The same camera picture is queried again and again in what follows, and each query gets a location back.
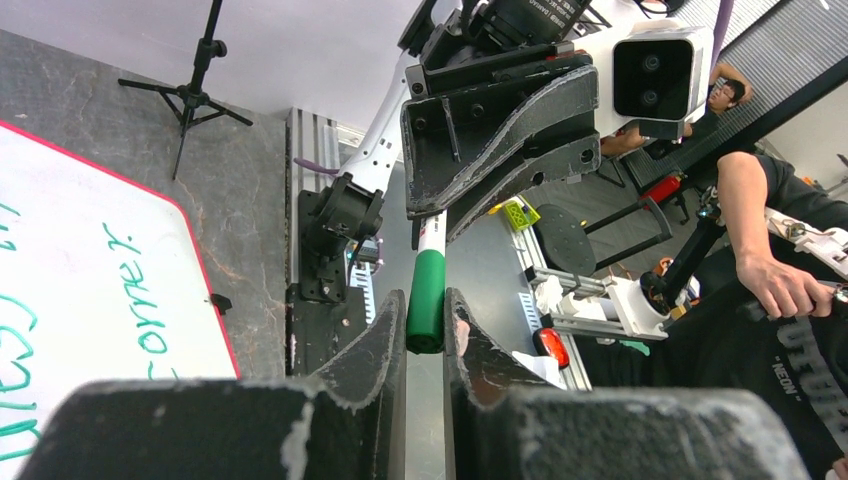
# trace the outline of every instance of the camera lens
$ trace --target camera lens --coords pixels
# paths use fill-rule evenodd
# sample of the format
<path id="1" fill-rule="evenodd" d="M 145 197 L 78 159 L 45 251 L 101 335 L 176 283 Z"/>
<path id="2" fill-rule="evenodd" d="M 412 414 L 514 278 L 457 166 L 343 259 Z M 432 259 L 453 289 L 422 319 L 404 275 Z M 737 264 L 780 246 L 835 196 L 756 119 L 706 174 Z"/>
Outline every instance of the camera lens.
<path id="1" fill-rule="evenodd" d="M 648 73 L 656 72 L 660 68 L 660 57 L 656 55 L 648 55 L 645 60 L 642 60 L 642 69 Z"/>
<path id="2" fill-rule="evenodd" d="M 657 95 L 657 92 L 653 90 L 646 90 L 642 93 L 642 105 L 646 107 L 653 107 L 656 105 L 659 98 L 660 97 Z"/>

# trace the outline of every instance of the red whiteboard border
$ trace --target red whiteboard border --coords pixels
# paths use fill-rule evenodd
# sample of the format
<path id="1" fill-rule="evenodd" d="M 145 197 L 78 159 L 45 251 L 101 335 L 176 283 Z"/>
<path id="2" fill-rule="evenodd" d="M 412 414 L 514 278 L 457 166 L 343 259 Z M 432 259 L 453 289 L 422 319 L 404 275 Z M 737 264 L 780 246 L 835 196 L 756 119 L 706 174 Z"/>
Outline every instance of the red whiteboard border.
<path id="1" fill-rule="evenodd" d="M 0 120 L 0 127 L 3 127 L 7 130 L 11 130 L 12 132 L 15 132 L 19 135 L 23 135 L 24 137 L 26 137 L 30 140 L 38 142 L 38 143 L 44 145 L 45 147 L 51 148 L 51 149 L 61 153 L 62 155 L 66 155 L 68 157 L 71 157 L 74 160 L 77 160 L 78 162 L 82 162 L 82 163 L 88 165 L 89 167 L 92 167 L 92 168 L 99 170 L 99 171 L 101 171 L 101 172 L 103 172 L 107 175 L 111 175 L 112 177 L 115 177 L 118 180 L 121 180 L 125 183 L 128 183 L 135 188 L 143 190 L 143 191 L 145 191 L 145 192 L 147 192 L 151 195 L 157 196 L 157 197 L 161 198 L 162 200 L 165 200 L 166 202 L 170 203 L 174 207 L 176 207 L 177 210 L 179 210 L 179 212 L 182 214 L 183 220 L 185 221 L 186 227 L 188 228 L 188 233 L 189 233 L 189 236 L 191 237 L 191 245 L 192 245 L 192 248 L 194 248 L 194 254 L 197 255 L 197 263 L 200 264 L 200 271 L 203 273 L 203 281 L 206 282 L 206 290 L 207 290 L 207 292 L 209 292 L 209 294 L 211 296 L 212 285 L 210 285 L 210 283 L 209 283 L 209 276 L 206 274 L 206 266 L 203 265 L 203 258 L 200 256 L 200 249 L 198 248 L 197 240 L 194 237 L 194 230 L 191 228 L 191 222 L 188 219 L 188 215 L 186 214 L 185 210 L 183 210 L 183 207 L 180 206 L 180 204 L 175 202 L 171 197 L 163 195 L 162 193 L 159 193 L 156 190 L 153 190 L 149 187 L 146 187 L 146 186 L 136 182 L 135 180 L 129 179 L 129 178 L 127 178 L 127 177 L 125 177 L 125 176 L 123 176 L 119 173 L 113 172 L 113 171 L 109 170 L 108 168 L 106 168 L 102 165 L 98 165 L 98 164 L 92 162 L 91 160 L 88 160 L 87 158 L 83 158 L 83 157 L 81 157 L 81 156 L 79 156 L 79 155 L 77 155 L 73 152 L 69 152 L 68 150 L 65 150 L 64 148 L 62 148 L 58 145 L 54 145 L 54 144 L 48 142 L 47 140 L 44 140 L 43 138 L 39 138 L 39 137 L 27 132 L 26 130 L 18 128 L 16 126 L 11 125 L 9 123 L 6 123 L 2 120 Z M 230 353 L 230 360 L 233 362 L 233 369 L 236 372 L 236 378 L 241 378 L 241 370 L 239 369 L 238 362 L 236 361 L 236 354 L 233 351 L 232 344 L 230 343 L 230 337 L 229 337 L 229 335 L 227 335 L 227 329 L 224 326 L 224 320 L 221 318 L 220 312 L 218 312 L 218 307 L 213 305 L 212 308 L 215 310 L 215 316 L 218 317 L 218 325 L 221 327 L 221 333 L 224 335 L 224 342 L 227 345 L 227 351 Z"/>

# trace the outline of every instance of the tripod knob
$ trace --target tripod knob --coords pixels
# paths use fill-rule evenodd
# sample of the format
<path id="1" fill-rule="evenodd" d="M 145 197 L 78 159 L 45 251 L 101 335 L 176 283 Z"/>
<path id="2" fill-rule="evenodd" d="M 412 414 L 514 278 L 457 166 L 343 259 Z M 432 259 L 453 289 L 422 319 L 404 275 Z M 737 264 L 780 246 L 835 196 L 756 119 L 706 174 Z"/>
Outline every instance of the tripod knob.
<path id="1" fill-rule="evenodd" d="M 226 57 L 227 56 L 227 44 L 224 43 L 223 40 L 213 40 L 212 44 L 215 46 L 215 56 L 216 57 Z"/>

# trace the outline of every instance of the white wall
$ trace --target white wall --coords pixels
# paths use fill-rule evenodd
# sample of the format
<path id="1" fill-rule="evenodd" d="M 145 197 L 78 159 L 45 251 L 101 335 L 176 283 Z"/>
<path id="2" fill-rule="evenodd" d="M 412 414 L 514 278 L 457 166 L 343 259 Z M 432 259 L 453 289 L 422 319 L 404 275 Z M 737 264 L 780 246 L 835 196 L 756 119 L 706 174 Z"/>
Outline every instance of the white wall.
<path id="1" fill-rule="evenodd" d="M 800 177 L 829 188 L 848 175 L 836 157 L 848 156 L 848 83 L 837 88 L 766 137 L 777 152 L 795 166 Z M 833 198 L 848 200 L 848 185 Z"/>
<path id="2" fill-rule="evenodd" d="M 225 0 L 204 82 L 261 113 L 293 105 L 367 128 L 419 0 Z M 211 0 L 0 0 L 0 29 L 168 84 L 191 79 Z"/>

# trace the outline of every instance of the black hair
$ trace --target black hair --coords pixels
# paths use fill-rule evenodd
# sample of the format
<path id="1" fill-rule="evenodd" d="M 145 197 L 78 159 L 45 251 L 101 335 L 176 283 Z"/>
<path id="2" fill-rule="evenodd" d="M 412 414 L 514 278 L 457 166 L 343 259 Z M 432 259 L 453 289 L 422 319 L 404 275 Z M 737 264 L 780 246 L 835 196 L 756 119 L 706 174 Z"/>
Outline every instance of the black hair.
<path id="1" fill-rule="evenodd" d="M 739 80 L 728 80 L 724 84 L 733 90 L 733 98 L 730 100 L 733 103 L 739 103 L 739 100 L 742 100 L 742 97 L 745 96 L 745 84 Z"/>

